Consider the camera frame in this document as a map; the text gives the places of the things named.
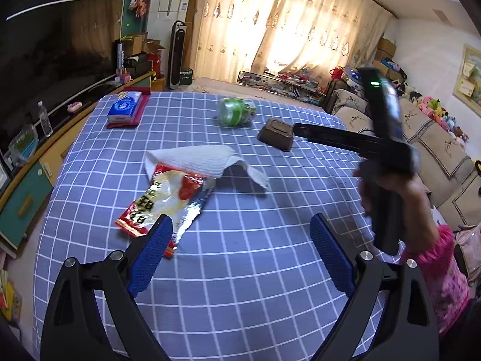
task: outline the paper towel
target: paper towel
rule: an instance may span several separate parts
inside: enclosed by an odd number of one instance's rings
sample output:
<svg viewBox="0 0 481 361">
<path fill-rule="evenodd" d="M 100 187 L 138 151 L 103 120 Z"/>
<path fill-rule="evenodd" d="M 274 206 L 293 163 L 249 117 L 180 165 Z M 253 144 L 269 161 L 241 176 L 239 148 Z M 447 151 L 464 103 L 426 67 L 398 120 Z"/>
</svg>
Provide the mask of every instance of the paper towel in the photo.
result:
<svg viewBox="0 0 481 361">
<path fill-rule="evenodd" d="M 199 145 L 171 149 L 158 149 L 146 152 L 144 165 L 149 178 L 157 163 L 168 165 L 206 177 L 222 177 L 224 170 L 238 164 L 249 177 L 264 189 L 270 190 L 268 176 L 249 165 L 246 160 L 234 154 L 227 145 Z"/>
</svg>

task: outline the red and white snack bag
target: red and white snack bag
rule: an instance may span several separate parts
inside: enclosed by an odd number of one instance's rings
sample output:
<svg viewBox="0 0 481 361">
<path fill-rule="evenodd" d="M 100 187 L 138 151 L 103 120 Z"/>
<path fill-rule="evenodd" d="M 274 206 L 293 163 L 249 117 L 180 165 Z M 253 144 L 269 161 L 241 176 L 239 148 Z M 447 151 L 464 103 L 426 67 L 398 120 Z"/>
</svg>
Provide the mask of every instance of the red and white snack bag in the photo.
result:
<svg viewBox="0 0 481 361">
<path fill-rule="evenodd" d="M 115 224 L 137 237 L 145 235 L 160 215 L 166 214 L 172 219 L 174 229 L 164 256 L 171 258 L 182 235 L 201 212 L 214 185 L 215 179 L 211 177 L 159 163 L 148 190 L 130 204 Z"/>
</svg>

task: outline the hand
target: hand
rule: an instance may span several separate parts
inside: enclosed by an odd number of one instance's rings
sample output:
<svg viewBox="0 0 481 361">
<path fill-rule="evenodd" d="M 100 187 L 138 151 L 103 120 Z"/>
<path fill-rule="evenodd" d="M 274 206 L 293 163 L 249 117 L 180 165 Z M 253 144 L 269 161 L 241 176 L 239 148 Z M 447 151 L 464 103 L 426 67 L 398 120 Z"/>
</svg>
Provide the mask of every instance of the hand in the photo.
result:
<svg viewBox="0 0 481 361">
<path fill-rule="evenodd" d="M 353 172 L 353 176 L 361 177 L 359 170 Z M 403 241 L 406 248 L 413 254 L 420 254 L 433 246 L 439 237 L 436 224 L 432 219 L 430 203 L 424 191 L 421 178 L 414 174 L 412 177 L 401 174 L 389 174 L 375 179 L 382 188 L 398 193 L 404 201 L 404 226 L 406 228 Z M 370 215 L 372 202 L 366 196 L 364 181 L 359 182 L 359 195 L 361 205 Z"/>
</svg>

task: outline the floor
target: floor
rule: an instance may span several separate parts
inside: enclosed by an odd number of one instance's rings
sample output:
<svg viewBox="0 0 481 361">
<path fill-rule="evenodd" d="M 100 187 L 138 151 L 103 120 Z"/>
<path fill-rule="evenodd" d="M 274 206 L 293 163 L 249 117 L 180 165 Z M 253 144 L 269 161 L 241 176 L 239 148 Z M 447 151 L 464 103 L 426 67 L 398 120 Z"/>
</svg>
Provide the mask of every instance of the floor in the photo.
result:
<svg viewBox="0 0 481 361">
<path fill-rule="evenodd" d="M 256 98 L 322 111 L 321 108 L 313 104 L 304 103 L 288 97 L 283 97 L 247 86 L 224 83 L 208 78 L 196 79 L 191 85 L 179 88 L 178 91 L 216 93 L 220 95 Z M 33 271 L 38 237 L 40 235 L 40 230 L 43 226 L 43 215 L 39 216 L 39 218 L 40 221 L 36 224 L 32 234 L 30 235 L 22 255 L 17 259 L 9 260 L 7 266 L 9 277 L 12 279 L 15 284 L 15 288 L 18 290 L 18 292 L 22 295 L 23 298 L 19 326 L 22 331 L 23 346 L 30 354 L 32 354 L 33 350 Z"/>
</svg>

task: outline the silver bolt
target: silver bolt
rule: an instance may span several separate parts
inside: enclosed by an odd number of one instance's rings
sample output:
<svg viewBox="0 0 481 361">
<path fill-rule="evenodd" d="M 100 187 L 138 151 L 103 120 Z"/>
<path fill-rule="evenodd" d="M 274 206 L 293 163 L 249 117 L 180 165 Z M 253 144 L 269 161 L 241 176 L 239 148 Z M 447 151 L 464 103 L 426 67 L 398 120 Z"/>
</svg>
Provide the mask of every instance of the silver bolt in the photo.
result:
<svg viewBox="0 0 481 361">
<path fill-rule="evenodd" d="M 124 256 L 124 253 L 120 250 L 114 251 L 110 254 L 111 260 L 120 260 Z"/>
<path fill-rule="evenodd" d="M 372 260 L 373 256 L 370 251 L 363 251 L 361 252 L 361 258 L 364 260 Z"/>
<path fill-rule="evenodd" d="M 418 267 L 418 264 L 416 263 L 416 261 L 414 259 L 406 260 L 406 264 L 412 269 L 415 269 L 416 267 Z"/>
<path fill-rule="evenodd" d="M 75 258 L 68 258 L 63 264 L 65 267 L 72 267 L 75 264 Z"/>
</svg>

